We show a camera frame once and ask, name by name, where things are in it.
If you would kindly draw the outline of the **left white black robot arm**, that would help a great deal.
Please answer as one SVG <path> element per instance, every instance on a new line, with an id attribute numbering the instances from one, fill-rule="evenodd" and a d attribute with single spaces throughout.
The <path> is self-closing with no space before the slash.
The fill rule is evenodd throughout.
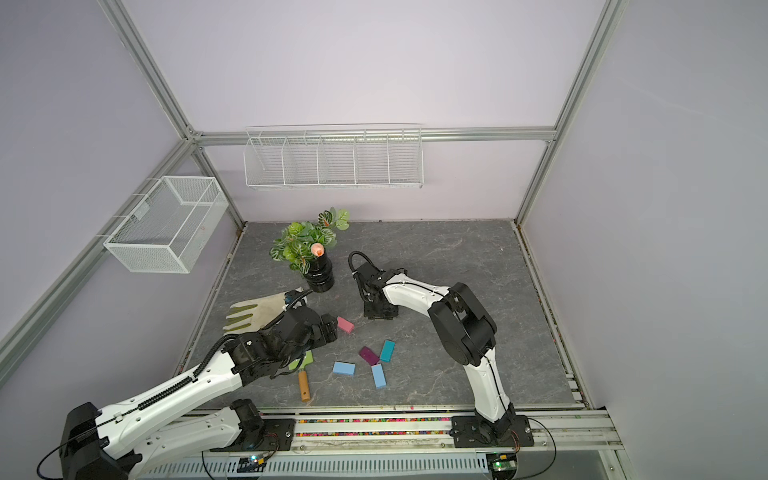
<path id="1" fill-rule="evenodd" d="M 278 434 L 250 400 L 183 417 L 256 380 L 289 374 L 292 362 L 337 337 L 335 317 L 299 304 L 260 330 L 223 335 L 197 366 L 147 392 L 102 408 L 91 402 L 76 407 L 56 450 L 63 478 L 136 479 L 206 450 L 279 450 Z"/>

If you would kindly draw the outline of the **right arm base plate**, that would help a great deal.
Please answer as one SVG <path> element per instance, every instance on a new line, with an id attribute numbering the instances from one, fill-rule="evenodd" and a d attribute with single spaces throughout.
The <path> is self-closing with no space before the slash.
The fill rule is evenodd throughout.
<path id="1" fill-rule="evenodd" d="M 456 448 L 499 447 L 519 449 L 532 447 L 534 438 L 529 419 L 516 415 L 496 423 L 478 416 L 454 416 L 449 435 Z"/>

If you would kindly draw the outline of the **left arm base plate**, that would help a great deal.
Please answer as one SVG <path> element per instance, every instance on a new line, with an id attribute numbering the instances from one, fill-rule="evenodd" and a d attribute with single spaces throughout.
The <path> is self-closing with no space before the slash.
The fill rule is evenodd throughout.
<path id="1" fill-rule="evenodd" d="M 267 418 L 241 423 L 240 434 L 219 452 L 287 451 L 291 448 L 296 422 L 293 419 Z"/>

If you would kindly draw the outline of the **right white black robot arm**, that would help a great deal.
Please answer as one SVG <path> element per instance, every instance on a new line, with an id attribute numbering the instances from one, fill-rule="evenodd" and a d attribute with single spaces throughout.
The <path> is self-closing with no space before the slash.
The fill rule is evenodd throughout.
<path id="1" fill-rule="evenodd" d="M 472 290 L 417 281 L 404 269 L 382 270 L 371 263 L 351 269 L 369 319 L 391 320 L 401 307 L 428 317 L 447 354 L 462 365 L 481 427 L 504 436 L 516 418 L 496 364 L 497 325 Z"/>

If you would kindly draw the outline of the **teal block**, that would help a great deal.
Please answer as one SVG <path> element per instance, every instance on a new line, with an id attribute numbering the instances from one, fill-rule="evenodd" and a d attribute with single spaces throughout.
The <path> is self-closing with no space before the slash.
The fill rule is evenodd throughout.
<path id="1" fill-rule="evenodd" d="M 384 342 L 379 356 L 381 362 L 388 363 L 392 360 L 395 346 L 396 343 L 392 340 L 386 340 Z"/>

